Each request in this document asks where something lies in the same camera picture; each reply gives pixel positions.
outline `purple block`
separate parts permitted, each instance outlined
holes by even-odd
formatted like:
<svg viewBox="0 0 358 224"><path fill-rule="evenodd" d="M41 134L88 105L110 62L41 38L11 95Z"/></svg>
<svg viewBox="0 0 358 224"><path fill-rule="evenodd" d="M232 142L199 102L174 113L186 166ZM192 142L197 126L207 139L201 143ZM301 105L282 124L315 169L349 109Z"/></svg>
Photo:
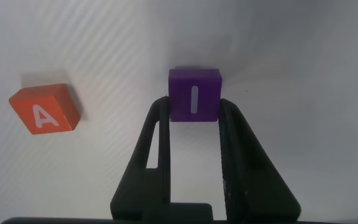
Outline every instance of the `purple block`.
<svg viewBox="0 0 358 224"><path fill-rule="evenodd" d="M218 69L169 70L171 121L217 121L221 88Z"/></svg>

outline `wooden block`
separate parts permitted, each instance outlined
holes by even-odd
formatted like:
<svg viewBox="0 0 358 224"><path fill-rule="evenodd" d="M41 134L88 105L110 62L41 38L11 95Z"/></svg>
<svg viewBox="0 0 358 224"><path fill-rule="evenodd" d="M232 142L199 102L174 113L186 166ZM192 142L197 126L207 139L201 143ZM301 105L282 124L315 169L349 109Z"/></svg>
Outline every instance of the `wooden block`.
<svg viewBox="0 0 358 224"><path fill-rule="evenodd" d="M32 134L72 131L80 121L65 84L23 88L9 103Z"/></svg>

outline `letter a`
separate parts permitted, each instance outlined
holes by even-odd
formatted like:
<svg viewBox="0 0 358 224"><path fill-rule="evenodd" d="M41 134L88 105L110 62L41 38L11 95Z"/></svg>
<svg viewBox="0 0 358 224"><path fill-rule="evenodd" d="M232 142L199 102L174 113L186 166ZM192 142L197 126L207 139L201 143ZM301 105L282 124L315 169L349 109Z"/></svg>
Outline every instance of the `letter a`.
<svg viewBox="0 0 358 224"><path fill-rule="evenodd" d="M59 123L50 116L40 105L33 105L32 111L34 112L35 125L37 128L42 128L44 123L52 123L55 126L59 126Z"/></svg>

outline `white backdrop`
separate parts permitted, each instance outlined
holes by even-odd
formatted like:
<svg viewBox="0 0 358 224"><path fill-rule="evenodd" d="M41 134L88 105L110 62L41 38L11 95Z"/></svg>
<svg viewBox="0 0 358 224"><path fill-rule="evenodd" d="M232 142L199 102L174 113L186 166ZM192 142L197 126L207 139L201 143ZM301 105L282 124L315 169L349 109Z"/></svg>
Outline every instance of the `white backdrop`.
<svg viewBox="0 0 358 224"><path fill-rule="evenodd" d="M0 222L110 218L177 65L221 69L222 97L295 194L300 220L358 219L358 1L23 0L0 1ZM79 125L31 135L8 98L61 82L75 89ZM170 129L172 200L210 203L225 219L218 124Z"/></svg>

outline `letter block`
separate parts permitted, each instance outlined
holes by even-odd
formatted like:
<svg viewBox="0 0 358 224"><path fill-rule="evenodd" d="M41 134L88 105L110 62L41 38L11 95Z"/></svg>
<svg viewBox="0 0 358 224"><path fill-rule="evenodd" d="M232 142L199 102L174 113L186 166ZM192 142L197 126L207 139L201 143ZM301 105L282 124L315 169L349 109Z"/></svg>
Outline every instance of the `letter block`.
<svg viewBox="0 0 358 224"><path fill-rule="evenodd" d="M218 69L169 70L171 121L217 121L221 88L222 76Z"/></svg>
<svg viewBox="0 0 358 224"><path fill-rule="evenodd" d="M23 88L9 103L32 134L72 131L80 121L65 84Z"/></svg>

